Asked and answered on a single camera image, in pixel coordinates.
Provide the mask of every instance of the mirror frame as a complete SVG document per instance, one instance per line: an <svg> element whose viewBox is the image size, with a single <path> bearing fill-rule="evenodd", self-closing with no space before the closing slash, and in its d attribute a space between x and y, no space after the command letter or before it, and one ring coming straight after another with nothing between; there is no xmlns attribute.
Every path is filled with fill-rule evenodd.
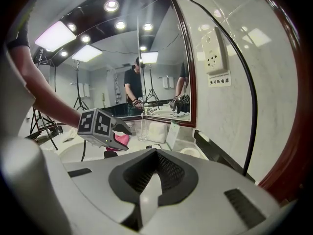
<svg viewBox="0 0 313 235"><path fill-rule="evenodd" d="M190 86L190 120L179 120L179 119L172 119L172 118L165 118L165 117L154 117L154 116L147 116L144 115L143 118L150 121L155 122L162 122L162 123L168 123L170 124L173 120L180 126L185 127L196 127L196 120L197 120L197 84L196 84L196 72L195 72L195 62L194 62L194 55L192 52L192 46L191 46L191 39L187 30L187 25L185 23L185 19L183 17L183 14L180 10L180 7L176 0L171 0L173 8L177 14L177 18L180 24L180 28L182 31L185 48L186 48L186 54L187 54L187 60L188 60L188 68L189 68L189 86ZM119 119L124 121L133 121L133 120L140 120L141 116L131 116L131 117L119 117Z"/></svg>

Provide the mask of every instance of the man in black shirt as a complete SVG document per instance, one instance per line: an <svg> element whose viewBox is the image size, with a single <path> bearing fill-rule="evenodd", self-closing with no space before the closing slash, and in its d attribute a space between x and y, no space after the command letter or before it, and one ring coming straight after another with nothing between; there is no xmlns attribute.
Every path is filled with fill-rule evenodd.
<svg viewBox="0 0 313 235"><path fill-rule="evenodd" d="M140 80L139 57L137 57L132 68L125 72L124 86L127 94L127 109L129 116L141 115L143 110L142 89Z"/></svg>

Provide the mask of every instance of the pink object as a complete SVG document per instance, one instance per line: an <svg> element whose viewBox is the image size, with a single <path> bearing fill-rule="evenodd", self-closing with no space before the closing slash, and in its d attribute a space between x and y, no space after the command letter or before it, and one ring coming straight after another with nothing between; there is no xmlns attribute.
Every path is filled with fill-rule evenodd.
<svg viewBox="0 0 313 235"><path fill-rule="evenodd" d="M129 142L129 135L125 134L125 135L119 136L116 134L115 139L116 141L119 141L120 143L127 145ZM107 151L118 151L118 149L107 147Z"/></svg>

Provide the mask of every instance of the folded white towel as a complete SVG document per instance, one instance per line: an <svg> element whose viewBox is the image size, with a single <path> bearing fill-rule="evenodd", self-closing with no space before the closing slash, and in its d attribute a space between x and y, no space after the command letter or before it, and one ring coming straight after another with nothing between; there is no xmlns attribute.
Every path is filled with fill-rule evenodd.
<svg viewBox="0 0 313 235"><path fill-rule="evenodd" d="M78 84L78 90L79 90L79 96L80 97L84 97L85 96L85 94L84 94L84 85L82 83Z"/></svg>
<svg viewBox="0 0 313 235"><path fill-rule="evenodd" d="M147 140L164 143L167 137L167 126L165 123L152 122L149 125Z"/></svg>
<svg viewBox="0 0 313 235"><path fill-rule="evenodd" d="M85 96L90 96L89 84L84 84L84 93L85 93Z"/></svg>
<svg viewBox="0 0 313 235"><path fill-rule="evenodd" d="M164 76L164 77L162 77L162 81L163 81L163 88L168 88L168 83L167 83L167 77L166 76Z"/></svg>
<svg viewBox="0 0 313 235"><path fill-rule="evenodd" d="M169 76L168 79L170 81L170 88L174 88L174 78L172 76Z"/></svg>

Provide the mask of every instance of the bathroom countertop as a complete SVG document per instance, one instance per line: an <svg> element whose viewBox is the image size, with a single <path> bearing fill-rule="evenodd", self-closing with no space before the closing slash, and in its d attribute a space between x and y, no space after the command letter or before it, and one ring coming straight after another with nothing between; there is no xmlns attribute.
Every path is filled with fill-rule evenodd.
<svg viewBox="0 0 313 235"><path fill-rule="evenodd" d="M79 143L83 143L84 139L81 138L80 136L76 136L74 139L67 141L67 142L63 142L63 140L66 138L67 136L67 132L63 132L62 134L59 134L57 136L55 136L53 138L53 141L55 142L56 146L58 147L58 150L56 150L51 142L51 140L48 140L47 142L43 143L42 145L40 145L40 148L42 150L50 150L55 152L57 155L61 155L62 152L64 152L67 148L70 148L71 146L75 145L75 144L79 144ZM146 146L148 145L152 145L152 144L160 144L161 149L164 150L170 150L169 146L166 143L156 143L153 141L139 141L137 139L136 136L130 136L130 140L127 144L128 146L128 150L127 151L117 151L117 154L120 155L124 155L124 154L129 154L132 152L136 152L139 150L143 150L146 149ZM176 143L174 145L174 149L173 151L175 152L180 152L182 149L184 148L195 148L197 150L199 150L194 143L192 142L188 142L188 141L182 141L182 140L176 140ZM200 158L202 159L207 159L204 154L202 153L202 151L200 151Z"/></svg>

